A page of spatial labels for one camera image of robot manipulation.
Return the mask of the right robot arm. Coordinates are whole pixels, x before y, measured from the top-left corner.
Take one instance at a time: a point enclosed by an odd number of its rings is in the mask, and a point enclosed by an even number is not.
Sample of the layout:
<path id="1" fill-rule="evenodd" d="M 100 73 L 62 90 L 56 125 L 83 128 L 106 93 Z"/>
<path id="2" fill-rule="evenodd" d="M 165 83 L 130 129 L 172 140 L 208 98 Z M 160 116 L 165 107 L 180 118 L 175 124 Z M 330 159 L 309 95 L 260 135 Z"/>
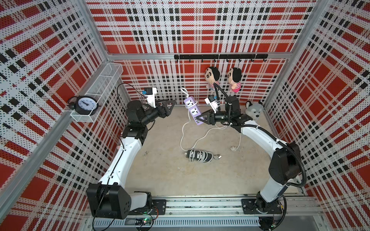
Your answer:
<path id="1" fill-rule="evenodd" d="M 263 111 L 261 102 L 255 104 L 247 102 L 244 113 L 240 109 L 236 96 L 226 100 L 224 111 L 218 108 L 216 99 L 212 96 L 206 98 L 205 102 L 211 106 L 211 109 L 197 116 L 197 120 L 208 125 L 226 123 L 241 135 L 252 139 L 270 156 L 269 179 L 264 188 L 257 193 L 256 198 L 245 203 L 244 213 L 281 213 L 278 200 L 284 192 L 289 187 L 302 188 L 307 181 L 298 145 L 275 137 L 257 124 Z"/>

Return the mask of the purple power strip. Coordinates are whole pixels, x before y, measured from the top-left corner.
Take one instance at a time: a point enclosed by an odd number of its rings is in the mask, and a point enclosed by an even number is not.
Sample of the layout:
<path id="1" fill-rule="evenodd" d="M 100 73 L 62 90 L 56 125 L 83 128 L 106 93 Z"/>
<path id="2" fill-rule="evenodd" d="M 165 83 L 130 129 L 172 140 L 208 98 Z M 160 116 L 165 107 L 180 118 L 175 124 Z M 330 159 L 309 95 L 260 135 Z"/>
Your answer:
<path id="1" fill-rule="evenodd" d="M 197 119 L 197 116 L 201 115 L 201 111 L 198 107 L 198 102 L 192 97 L 189 96 L 184 100 L 185 107 L 188 109 L 188 112 L 193 117 L 197 125 L 203 124 L 200 120 Z"/>

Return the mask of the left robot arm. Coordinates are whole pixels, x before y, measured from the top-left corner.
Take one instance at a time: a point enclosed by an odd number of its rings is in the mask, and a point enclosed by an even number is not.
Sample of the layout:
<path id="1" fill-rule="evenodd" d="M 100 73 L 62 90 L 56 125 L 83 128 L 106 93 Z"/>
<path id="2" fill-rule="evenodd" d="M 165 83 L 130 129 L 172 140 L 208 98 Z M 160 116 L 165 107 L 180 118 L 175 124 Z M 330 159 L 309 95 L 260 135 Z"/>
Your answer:
<path id="1" fill-rule="evenodd" d="M 150 192 L 129 194 L 125 184 L 131 165 L 148 134 L 147 125 L 158 117 L 170 116 L 175 105 L 175 100 L 161 100 L 154 106 L 143 104 L 140 100 L 127 104 L 128 123 L 119 139 L 118 153 L 99 182 L 89 184 L 86 191 L 93 217 L 125 219 L 131 212 L 152 210 Z"/>

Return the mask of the black power strip with cord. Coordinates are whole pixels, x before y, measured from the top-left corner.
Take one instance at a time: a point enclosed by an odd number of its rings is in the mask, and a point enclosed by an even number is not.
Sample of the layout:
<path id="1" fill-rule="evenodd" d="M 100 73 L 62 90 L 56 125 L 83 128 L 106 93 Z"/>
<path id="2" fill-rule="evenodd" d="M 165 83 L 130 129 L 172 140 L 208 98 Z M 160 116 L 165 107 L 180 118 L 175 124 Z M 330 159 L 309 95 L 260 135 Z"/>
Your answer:
<path id="1" fill-rule="evenodd" d="M 222 158 L 221 155 L 214 155 L 212 152 L 198 149 L 187 150 L 184 153 L 184 155 L 191 162 L 201 162 L 201 163 L 210 163 L 213 160 L 220 160 Z"/>

